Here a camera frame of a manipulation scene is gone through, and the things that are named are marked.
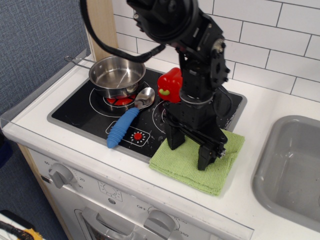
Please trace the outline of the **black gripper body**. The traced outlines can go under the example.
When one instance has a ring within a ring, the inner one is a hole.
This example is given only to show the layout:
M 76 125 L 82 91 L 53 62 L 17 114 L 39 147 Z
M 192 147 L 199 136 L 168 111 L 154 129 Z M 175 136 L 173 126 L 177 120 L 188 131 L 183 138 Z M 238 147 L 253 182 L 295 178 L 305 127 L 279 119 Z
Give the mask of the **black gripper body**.
M 180 98 L 179 103 L 164 103 L 165 125 L 179 128 L 184 136 L 188 136 L 200 146 L 213 145 L 217 158 L 223 157 L 228 139 L 217 125 L 213 97 L 200 99 L 182 95 Z

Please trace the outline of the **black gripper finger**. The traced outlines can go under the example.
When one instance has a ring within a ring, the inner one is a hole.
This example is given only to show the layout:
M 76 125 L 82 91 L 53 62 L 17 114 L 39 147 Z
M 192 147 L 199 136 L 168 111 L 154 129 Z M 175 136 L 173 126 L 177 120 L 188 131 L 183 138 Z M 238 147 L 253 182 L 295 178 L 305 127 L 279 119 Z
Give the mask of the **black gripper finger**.
M 211 144 L 203 144 L 198 150 L 197 169 L 204 171 L 208 165 L 214 163 L 217 158 L 214 146 Z
M 179 127 L 165 125 L 165 134 L 168 146 L 171 150 L 177 149 L 185 142 L 185 135 L 180 131 Z

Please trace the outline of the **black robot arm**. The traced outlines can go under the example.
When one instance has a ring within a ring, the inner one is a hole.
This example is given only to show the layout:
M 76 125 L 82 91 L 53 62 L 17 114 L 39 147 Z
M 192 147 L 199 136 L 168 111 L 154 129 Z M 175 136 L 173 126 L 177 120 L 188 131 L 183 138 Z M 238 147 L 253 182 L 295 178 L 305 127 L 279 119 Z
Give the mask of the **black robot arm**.
M 223 103 L 229 98 L 223 88 L 229 73 L 223 32 L 195 0 L 130 0 L 128 5 L 141 31 L 179 55 L 180 103 L 164 104 L 166 139 L 172 150 L 186 138 L 198 143 L 197 168 L 203 171 L 224 155 L 228 140 L 217 125 L 232 108 Z

